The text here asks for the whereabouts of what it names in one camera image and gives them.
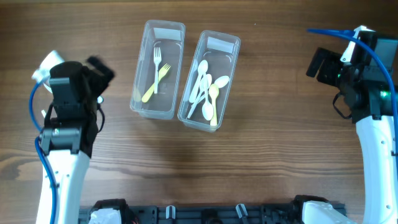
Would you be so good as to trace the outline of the yellow plastic spoon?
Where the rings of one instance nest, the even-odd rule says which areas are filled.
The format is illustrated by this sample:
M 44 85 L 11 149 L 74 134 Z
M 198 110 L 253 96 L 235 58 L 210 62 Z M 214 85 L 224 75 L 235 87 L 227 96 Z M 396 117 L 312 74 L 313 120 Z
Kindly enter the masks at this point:
M 218 124 L 217 112 L 216 112 L 216 99 L 217 99 L 218 95 L 219 95 L 218 86 L 215 83 L 211 84 L 211 86 L 209 88 L 209 96 L 211 98 L 211 104 L 213 106 L 213 117 L 210 120 L 211 126 L 216 126 Z

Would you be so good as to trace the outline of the white spoon thin handle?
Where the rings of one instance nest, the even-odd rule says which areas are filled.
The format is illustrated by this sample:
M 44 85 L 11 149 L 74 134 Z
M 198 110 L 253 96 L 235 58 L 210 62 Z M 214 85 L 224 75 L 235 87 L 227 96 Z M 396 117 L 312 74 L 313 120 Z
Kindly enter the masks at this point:
M 212 83 L 212 76 L 210 74 L 206 74 L 205 76 L 207 77 L 207 80 L 208 80 L 208 88 L 210 88 L 210 86 L 212 86 L 212 85 L 216 85 L 218 88 L 223 88 L 229 82 L 229 76 L 226 76 L 226 75 L 217 78 L 214 83 Z M 205 99 L 205 94 L 202 93 L 192 104 L 191 109 L 194 110 L 196 108 L 197 104 L 199 104 L 199 102 L 201 102 L 204 99 Z

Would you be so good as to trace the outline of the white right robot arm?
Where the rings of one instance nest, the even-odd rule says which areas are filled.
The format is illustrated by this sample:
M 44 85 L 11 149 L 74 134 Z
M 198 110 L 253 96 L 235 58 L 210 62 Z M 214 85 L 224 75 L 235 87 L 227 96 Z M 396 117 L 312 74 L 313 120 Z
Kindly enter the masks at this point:
M 350 110 L 363 155 L 363 223 L 397 223 L 397 85 L 392 65 L 397 37 L 359 26 L 355 30 L 311 29 L 348 40 L 343 54 L 318 48 L 307 76 L 336 87 Z

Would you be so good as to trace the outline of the yellow plastic fork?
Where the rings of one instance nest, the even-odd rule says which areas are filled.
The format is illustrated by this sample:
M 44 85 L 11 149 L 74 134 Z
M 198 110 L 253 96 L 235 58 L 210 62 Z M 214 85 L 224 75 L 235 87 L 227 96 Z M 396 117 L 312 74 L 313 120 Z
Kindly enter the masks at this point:
M 167 72 L 170 70 L 171 65 L 169 64 L 165 64 L 160 70 L 159 70 L 159 78 L 158 81 L 160 82 L 163 77 L 166 76 Z M 143 95 L 143 97 L 141 98 L 141 101 L 143 103 L 147 103 L 149 101 L 149 99 L 151 98 L 151 96 L 154 94 L 154 88 L 155 88 L 155 84 L 153 83 L 150 88 L 145 92 L 145 94 Z

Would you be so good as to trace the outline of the white spoon wide handle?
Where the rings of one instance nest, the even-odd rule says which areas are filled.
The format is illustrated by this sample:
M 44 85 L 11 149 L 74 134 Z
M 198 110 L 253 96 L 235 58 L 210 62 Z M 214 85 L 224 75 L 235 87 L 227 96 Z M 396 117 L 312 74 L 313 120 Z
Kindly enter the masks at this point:
M 197 94 L 198 94 L 200 80 L 202 78 L 202 75 L 204 73 L 206 73 L 207 70 L 208 70 L 208 62 L 206 60 L 202 60 L 200 62 L 200 64 L 199 64 L 198 68 L 197 68 L 198 76 L 197 76 L 197 79 L 196 79 L 196 81 L 194 83 L 194 86 L 192 88 L 192 92 L 191 92 L 190 97 L 189 97 L 189 102 L 190 103 L 194 103 L 195 102 L 195 99 L 196 99 Z

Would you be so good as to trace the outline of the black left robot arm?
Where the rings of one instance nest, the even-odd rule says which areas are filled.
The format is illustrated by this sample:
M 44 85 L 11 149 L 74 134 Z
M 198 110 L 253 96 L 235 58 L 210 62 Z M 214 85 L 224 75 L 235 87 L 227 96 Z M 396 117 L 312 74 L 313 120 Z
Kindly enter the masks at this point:
M 37 223 L 77 223 L 80 198 L 96 135 L 97 114 L 103 110 L 98 98 L 107 89 L 114 72 L 100 58 L 87 64 L 66 61 L 53 66 L 49 76 L 33 91 L 49 83 L 53 100 L 49 105 L 35 149 L 43 167 Z

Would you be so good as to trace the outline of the white plastic spoon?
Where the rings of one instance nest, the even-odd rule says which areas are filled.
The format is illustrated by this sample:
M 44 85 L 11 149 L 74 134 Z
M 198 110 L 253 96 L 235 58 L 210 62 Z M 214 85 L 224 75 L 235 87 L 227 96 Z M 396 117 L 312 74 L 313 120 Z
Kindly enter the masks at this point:
M 208 76 L 204 76 L 204 81 L 203 81 L 203 88 L 204 88 L 204 96 L 205 96 L 205 102 L 202 106 L 202 113 L 203 117 L 207 120 L 210 121 L 213 117 L 213 106 L 208 100 Z
M 211 76 L 211 74 L 208 73 L 208 74 L 204 75 L 203 78 L 200 80 L 199 94 L 197 95 L 197 97 L 195 98 L 195 101 L 191 105 L 190 111 L 189 111 L 189 113 L 187 115 L 188 119 L 191 118 L 191 116 L 192 116 L 197 104 L 199 102 L 201 102 L 202 99 L 204 99 L 202 94 L 204 93 L 204 89 L 205 89 L 205 87 L 204 87 L 205 78 L 207 79 L 207 83 L 211 84 L 212 76 Z

